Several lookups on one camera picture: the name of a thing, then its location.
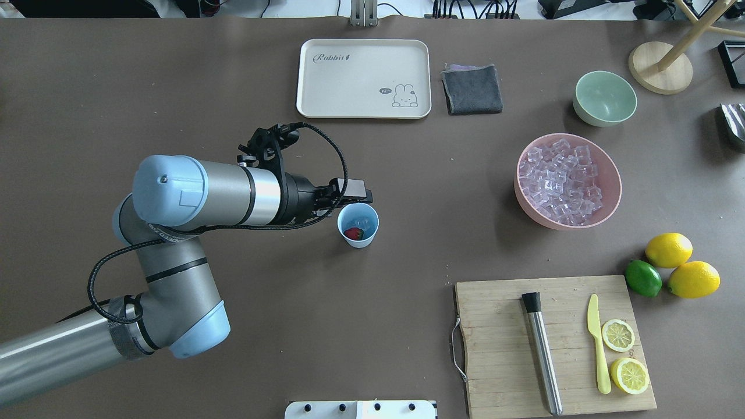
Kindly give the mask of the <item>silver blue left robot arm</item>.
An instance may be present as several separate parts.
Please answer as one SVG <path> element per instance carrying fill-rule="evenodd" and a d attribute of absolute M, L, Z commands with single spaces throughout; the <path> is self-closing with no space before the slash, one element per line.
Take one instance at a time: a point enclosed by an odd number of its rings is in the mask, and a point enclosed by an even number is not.
<path fill-rule="evenodd" d="M 147 290 L 98 301 L 53 326 L 2 345 L 2 406 L 167 347 L 196 356 L 230 332 L 199 235 L 210 230 L 292 230 L 336 206 L 370 203 L 361 180 L 314 186 L 285 172 L 279 152 L 244 152 L 237 164 L 152 155 L 115 210 L 125 252 L 137 252 Z"/>

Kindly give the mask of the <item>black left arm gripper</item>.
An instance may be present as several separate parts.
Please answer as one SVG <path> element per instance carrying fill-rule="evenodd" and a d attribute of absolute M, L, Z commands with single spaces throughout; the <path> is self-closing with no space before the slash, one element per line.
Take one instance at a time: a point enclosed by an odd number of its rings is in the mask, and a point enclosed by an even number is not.
<path fill-rule="evenodd" d="M 286 174 L 285 186 L 288 193 L 282 225 L 306 222 L 315 218 L 318 211 L 324 214 L 349 204 L 373 202 L 372 192 L 359 179 L 334 178 L 328 185 L 316 187 L 301 175 Z"/>

